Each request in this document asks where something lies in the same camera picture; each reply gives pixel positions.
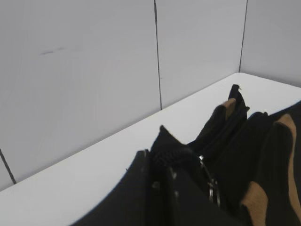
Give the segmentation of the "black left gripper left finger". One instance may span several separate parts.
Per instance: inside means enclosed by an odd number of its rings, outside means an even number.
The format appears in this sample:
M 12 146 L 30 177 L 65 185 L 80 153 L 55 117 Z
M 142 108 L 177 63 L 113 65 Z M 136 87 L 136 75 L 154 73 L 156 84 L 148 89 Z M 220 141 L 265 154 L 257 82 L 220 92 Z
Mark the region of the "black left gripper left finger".
M 138 151 L 118 184 L 75 226 L 166 226 L 160 183 L 148 150 Z

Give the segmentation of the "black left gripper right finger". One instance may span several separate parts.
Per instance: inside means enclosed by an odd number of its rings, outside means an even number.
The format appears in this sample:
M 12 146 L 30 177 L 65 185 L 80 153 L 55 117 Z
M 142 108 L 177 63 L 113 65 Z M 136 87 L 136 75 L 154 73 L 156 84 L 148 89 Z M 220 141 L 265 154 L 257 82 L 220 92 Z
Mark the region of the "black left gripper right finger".
M 185 147 L 154 147 L 151 159 L 163 184 L 169 226 L 223 226 L 225 217 L 193 152 Z

